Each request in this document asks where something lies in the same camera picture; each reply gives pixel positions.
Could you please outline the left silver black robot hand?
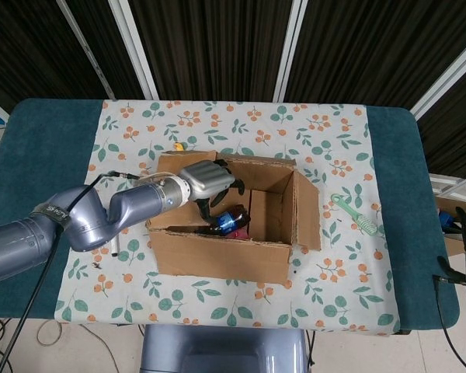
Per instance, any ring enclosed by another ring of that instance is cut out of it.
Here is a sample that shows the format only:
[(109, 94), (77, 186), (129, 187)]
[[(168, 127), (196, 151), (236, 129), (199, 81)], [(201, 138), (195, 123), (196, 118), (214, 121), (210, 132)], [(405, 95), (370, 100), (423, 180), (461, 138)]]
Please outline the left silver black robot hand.
[(223, 159), (215, 161), (202, 160), (184, 167), (178, 174), (189, 189), (188, 201), (194, 202), (201, 218), (213, 224), (215, 218), (210, 215), (210, 209), (217, 206), (230, 189), (237, 189), (240, 195), (245, 192), (245, 184), (236, 179)]

